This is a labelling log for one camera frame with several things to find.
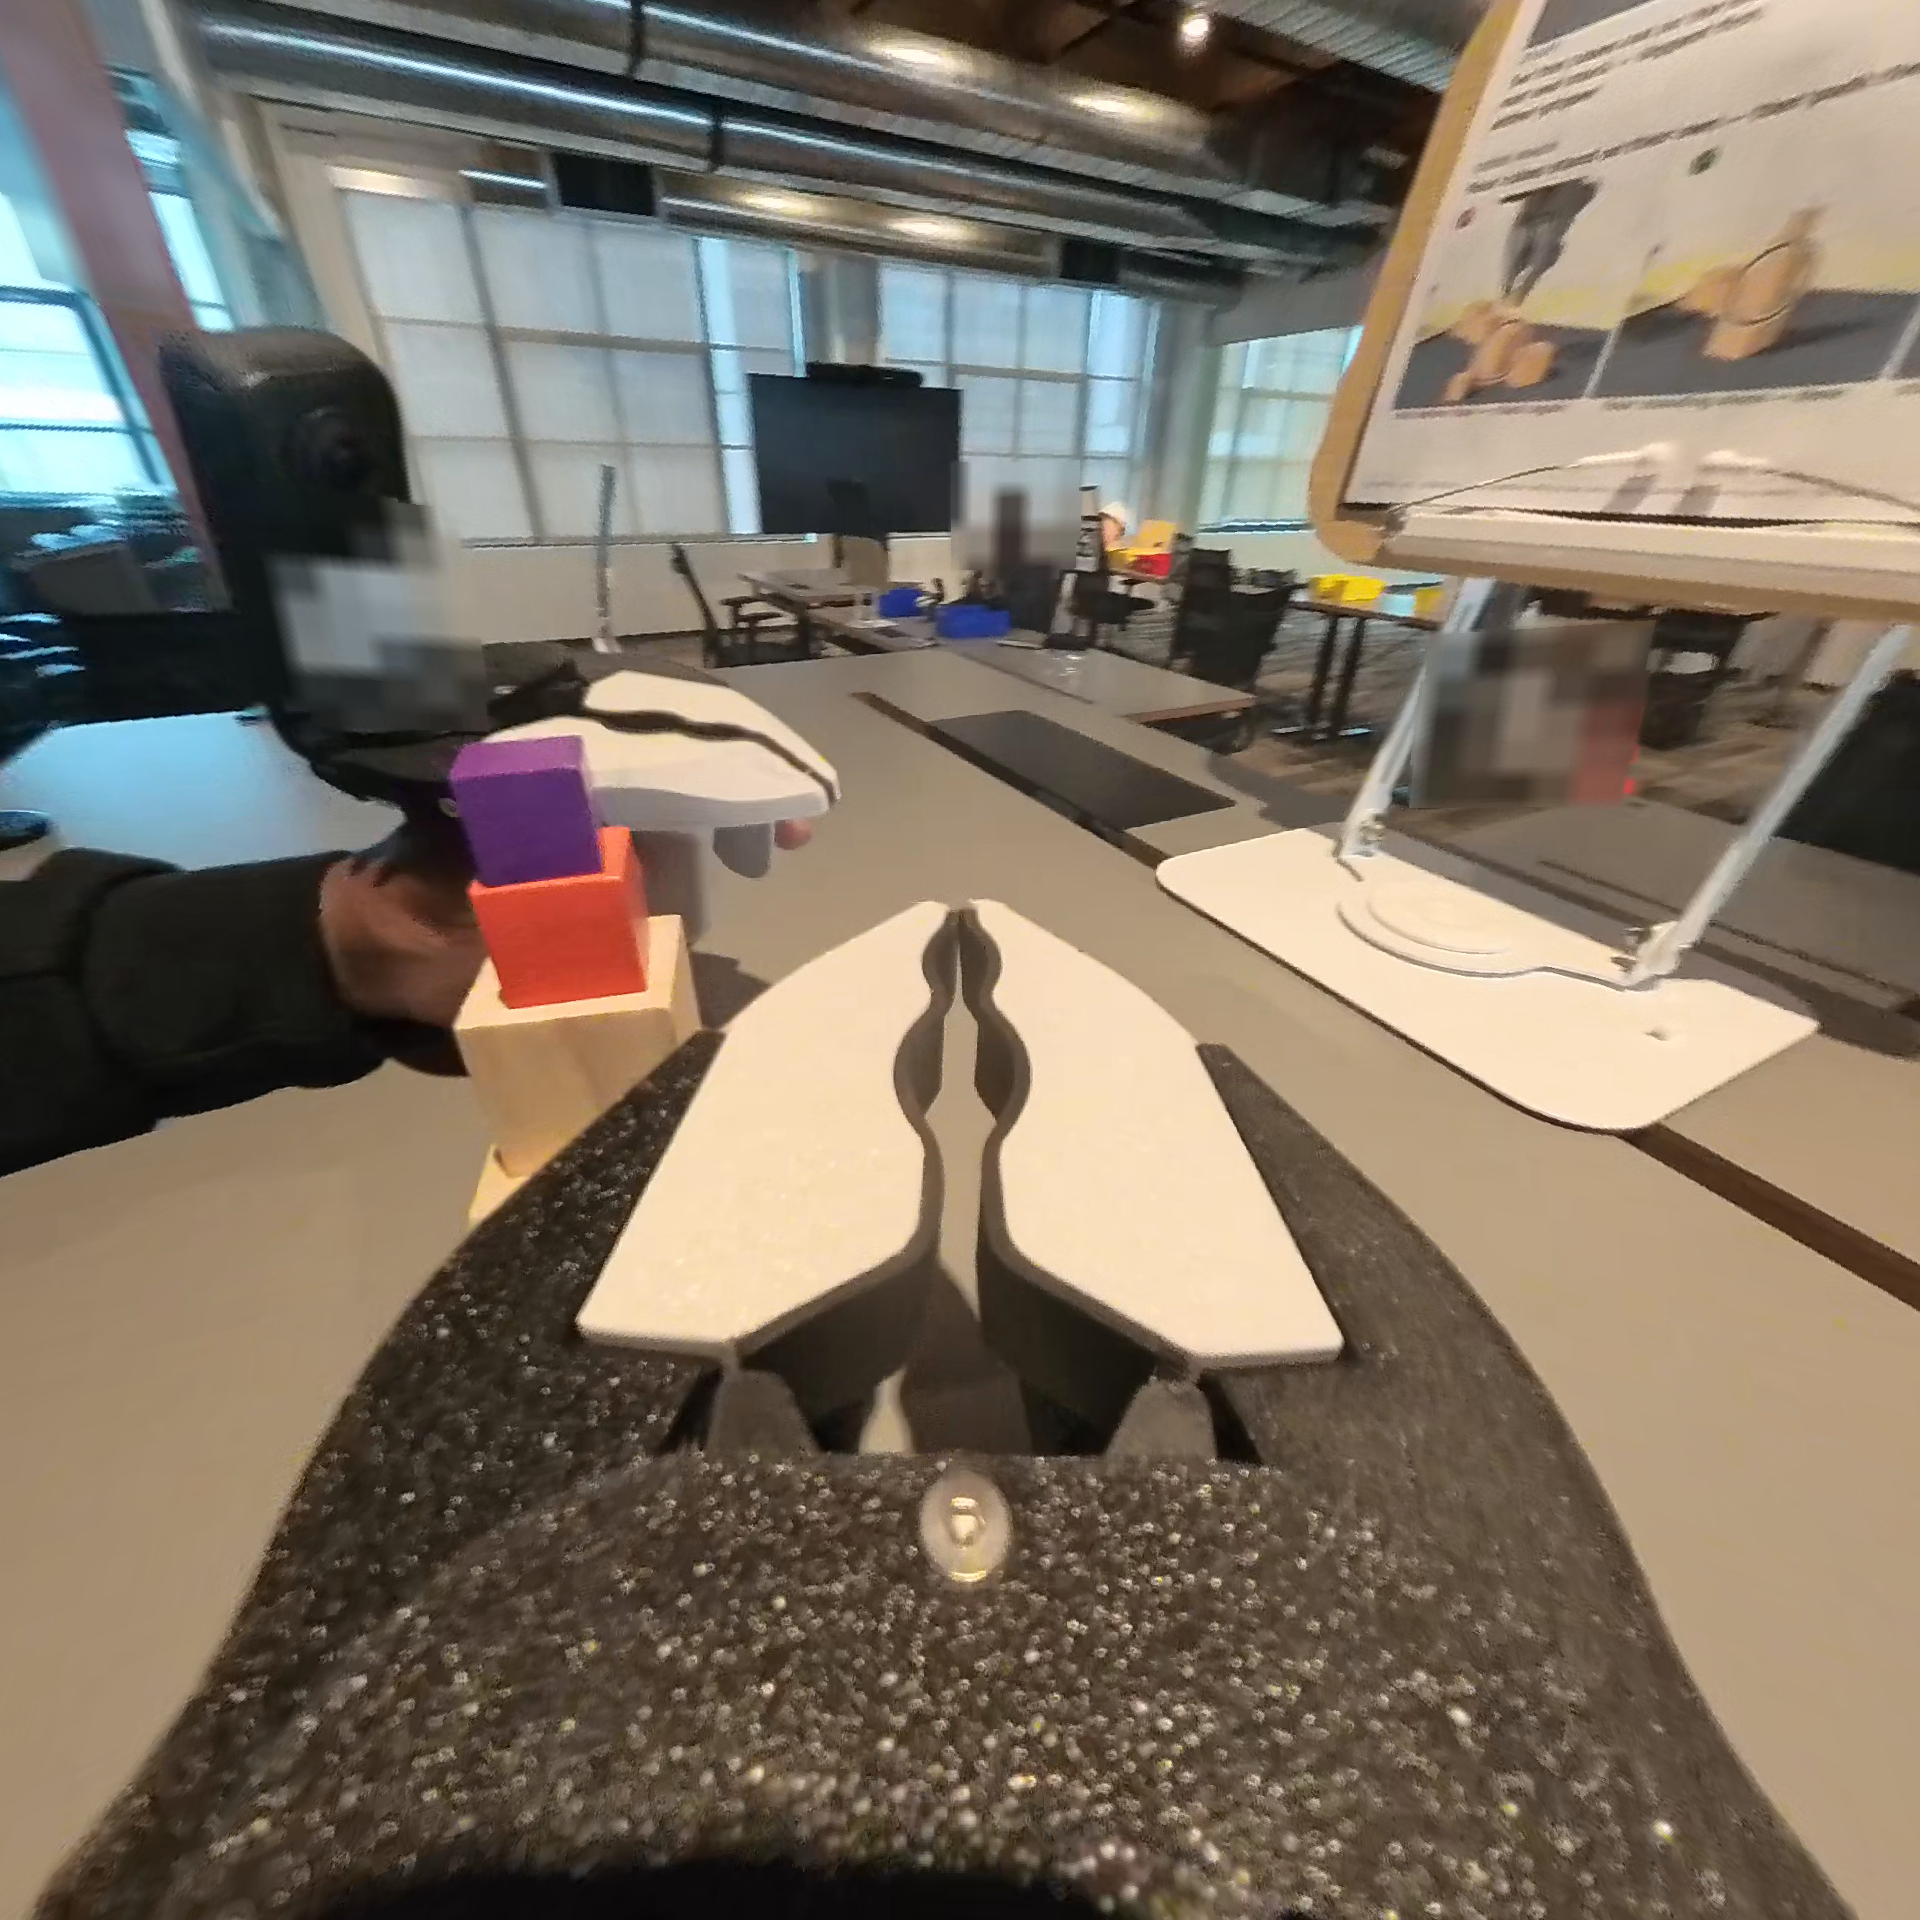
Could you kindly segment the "black office chair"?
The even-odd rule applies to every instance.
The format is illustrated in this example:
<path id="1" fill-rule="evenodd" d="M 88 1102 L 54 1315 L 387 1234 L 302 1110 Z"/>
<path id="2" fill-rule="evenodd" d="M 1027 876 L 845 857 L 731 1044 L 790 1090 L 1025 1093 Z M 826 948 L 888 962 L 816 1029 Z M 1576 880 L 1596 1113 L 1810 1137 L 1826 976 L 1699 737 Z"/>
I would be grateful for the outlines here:
<path id="1" fill-rule="evenodd" d="M 1221 548 L 1191 548 L 1179 576 L 1169 660 L 1213 686 L 1254 693 L 1302 588 L 1293 571 L 1238 572 Z"/>
<path id="2" fill-rule="evenodd" d="M 668 544 L 668 566 L 691 591 L 700 616 L 700 654 L 708 669 L 785 664 L 820 657 L 810 620 L 780 596 L 722 594 L 702 588 L 685 544 Z"/>

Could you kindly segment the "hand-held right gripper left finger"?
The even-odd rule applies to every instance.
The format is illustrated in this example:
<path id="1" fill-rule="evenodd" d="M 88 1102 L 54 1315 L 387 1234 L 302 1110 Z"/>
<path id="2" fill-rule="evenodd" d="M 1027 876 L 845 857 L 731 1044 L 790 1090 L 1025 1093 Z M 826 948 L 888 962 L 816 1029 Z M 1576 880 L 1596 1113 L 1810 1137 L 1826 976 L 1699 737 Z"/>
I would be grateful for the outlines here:
<path id="1" fill-rule="evenodd" d="M 900 1373 L 939 1268 L 925 1110 L 952 990 L 952 911 L 918 903 L 756 997 L 577 1332 L 740 1373 Z"/>

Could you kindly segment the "medium wooden cube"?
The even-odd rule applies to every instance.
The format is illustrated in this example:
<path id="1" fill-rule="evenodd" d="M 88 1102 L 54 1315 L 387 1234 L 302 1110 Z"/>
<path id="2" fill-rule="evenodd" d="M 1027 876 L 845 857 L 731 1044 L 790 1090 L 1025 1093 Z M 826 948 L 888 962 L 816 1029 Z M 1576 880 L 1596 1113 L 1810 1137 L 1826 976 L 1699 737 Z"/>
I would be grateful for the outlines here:
<path id="1" fill-rule="evenodd" d="M 494 1189 L 522 1184 L 700 1031 L 680 916 L 647 924 L 638 994 L 513 1008 L 484 962 L 454 1039 L 482 1109 Z"/>

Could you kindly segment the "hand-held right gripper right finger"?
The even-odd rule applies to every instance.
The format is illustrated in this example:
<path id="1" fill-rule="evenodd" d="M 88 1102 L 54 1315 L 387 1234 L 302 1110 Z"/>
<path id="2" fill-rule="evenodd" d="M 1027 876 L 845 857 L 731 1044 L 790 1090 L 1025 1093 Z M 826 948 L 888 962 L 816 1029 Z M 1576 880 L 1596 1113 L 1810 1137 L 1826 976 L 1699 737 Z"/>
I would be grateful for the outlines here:
<path id="1" fill-rule="evenodd" d="M 1000 1271 L 1198 1378 L 1329 1364 L 1342 1332 L 1194 1039 L 999 899 L 964 909 L 996 1110 L 980 1282 Z"/>

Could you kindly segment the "white document stand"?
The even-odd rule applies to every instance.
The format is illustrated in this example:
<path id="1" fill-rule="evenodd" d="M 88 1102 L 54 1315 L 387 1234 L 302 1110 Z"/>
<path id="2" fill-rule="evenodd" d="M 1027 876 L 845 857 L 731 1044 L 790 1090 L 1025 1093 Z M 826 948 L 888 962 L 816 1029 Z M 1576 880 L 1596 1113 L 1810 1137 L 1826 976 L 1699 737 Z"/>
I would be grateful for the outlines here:
<path id="1" fill-rule="evenodd" d="M 1800 1000 L 1691 950 L 1891 680 L 1913 628 L 1876 637 L 1678 915 L 1616 934 L 1386 830 L 1391 791 L 1433 732 L 1444 652 L 1505 637 L 1523 602 L 1519 588 L 1465 582 L 1337 830 L 1191 851 L 1159 868 L 1159 886 L 1523 1113 L 1642 1132 L 1816 1033 Z"/>

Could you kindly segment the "purple cube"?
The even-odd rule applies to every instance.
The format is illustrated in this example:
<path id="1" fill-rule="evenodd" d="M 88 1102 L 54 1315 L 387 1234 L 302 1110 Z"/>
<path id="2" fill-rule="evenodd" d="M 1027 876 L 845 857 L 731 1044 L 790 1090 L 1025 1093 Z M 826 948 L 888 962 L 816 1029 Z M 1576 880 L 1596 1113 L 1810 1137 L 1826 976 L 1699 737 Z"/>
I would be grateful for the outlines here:
<path id="1" fill-rule="evenodd" d="M 451 762 L 448 793 L 490 890 L 602 871 L 590 759 L 573 732 L 471 742 Z"/>

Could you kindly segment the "black wall screen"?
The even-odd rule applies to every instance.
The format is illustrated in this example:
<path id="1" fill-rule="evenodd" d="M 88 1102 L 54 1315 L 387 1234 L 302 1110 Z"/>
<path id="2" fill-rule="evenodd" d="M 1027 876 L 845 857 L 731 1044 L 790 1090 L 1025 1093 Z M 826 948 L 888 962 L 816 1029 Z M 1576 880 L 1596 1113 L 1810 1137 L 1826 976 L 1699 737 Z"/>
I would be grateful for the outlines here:
<path id="1" fill-rule="evenodd" d="M 768 538 L 947 536 L 963 510 L 963 396 L 902 371 L 751 373 L 753 491 Z"/>

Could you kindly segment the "red cube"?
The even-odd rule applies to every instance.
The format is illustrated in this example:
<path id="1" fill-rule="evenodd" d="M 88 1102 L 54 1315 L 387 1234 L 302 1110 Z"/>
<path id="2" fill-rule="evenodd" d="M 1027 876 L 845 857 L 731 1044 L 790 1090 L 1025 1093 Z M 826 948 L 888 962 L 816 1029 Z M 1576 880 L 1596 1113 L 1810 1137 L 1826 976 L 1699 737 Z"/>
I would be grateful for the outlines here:
<path id="1" fill-rule="evenodd" d="M 582 876 L 467 884 L 467 904 L 512 1012 L 643 994 L 649 909 L 627 830 L 602 830 L 597 868 Z"/>

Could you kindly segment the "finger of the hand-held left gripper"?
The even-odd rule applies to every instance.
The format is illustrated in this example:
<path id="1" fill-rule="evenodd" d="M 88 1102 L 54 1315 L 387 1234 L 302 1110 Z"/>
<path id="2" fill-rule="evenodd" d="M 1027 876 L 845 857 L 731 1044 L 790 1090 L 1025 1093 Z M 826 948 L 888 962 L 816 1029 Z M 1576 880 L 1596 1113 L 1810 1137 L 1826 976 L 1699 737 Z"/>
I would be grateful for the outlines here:
<path id="1" fill-rule="evenodd" d="M 624 830 L 777 827 L 840 801 L 833 767 L 765 715 L 590 722 L 590 783 L 604 822 Z"/>
<path id="2" fill-rule="evenodd" d="M 736 690 L 620 669 L 582 693 L 582 720 L 608 732 L 750 744 L 814 783 L 839 783 L 833 764 L 794 727 Z"/>

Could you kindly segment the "black cloth cover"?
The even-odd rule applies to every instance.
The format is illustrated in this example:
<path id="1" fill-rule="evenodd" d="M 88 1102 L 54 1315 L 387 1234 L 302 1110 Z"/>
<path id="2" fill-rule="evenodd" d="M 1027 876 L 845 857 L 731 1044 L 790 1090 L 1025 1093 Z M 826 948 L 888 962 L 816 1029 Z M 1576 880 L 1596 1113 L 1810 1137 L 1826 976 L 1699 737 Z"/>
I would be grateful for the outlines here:
<path id="1" fill-rule="evenodd" d="M 1918 876 L 1918 676 L 1895 674 L 1808 783 L 1788 842 Z"/>

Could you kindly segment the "person's left hand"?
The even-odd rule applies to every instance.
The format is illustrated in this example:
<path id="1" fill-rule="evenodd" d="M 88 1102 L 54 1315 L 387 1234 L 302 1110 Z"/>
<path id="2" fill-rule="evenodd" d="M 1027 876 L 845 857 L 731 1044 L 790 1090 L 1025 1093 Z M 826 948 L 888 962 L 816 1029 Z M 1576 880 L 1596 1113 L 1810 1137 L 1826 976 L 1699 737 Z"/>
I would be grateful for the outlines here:
<path id="1" fill-rule="evenodd" d="M 454 1024 L 488 959 L 467 897 L 467 840 L 443 812 L 405 818 L 377 844 L 334 858 L 317 926 L 340 1004 L 405 1069 L 464 1076 Z"/>

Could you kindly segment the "black table panel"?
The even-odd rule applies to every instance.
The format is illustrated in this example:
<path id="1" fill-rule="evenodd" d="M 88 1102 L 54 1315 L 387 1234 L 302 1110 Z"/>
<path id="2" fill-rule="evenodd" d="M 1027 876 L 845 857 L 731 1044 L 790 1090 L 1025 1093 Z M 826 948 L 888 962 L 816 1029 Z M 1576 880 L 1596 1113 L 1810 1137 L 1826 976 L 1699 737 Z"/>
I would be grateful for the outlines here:
<path id="1" fill-rule="evenodd" d="M 1108 742 L 1027 711 L 956 715 L 928 737 L 996 782 L 1104 835 L 1133 835 L 1236 802 Z"/>

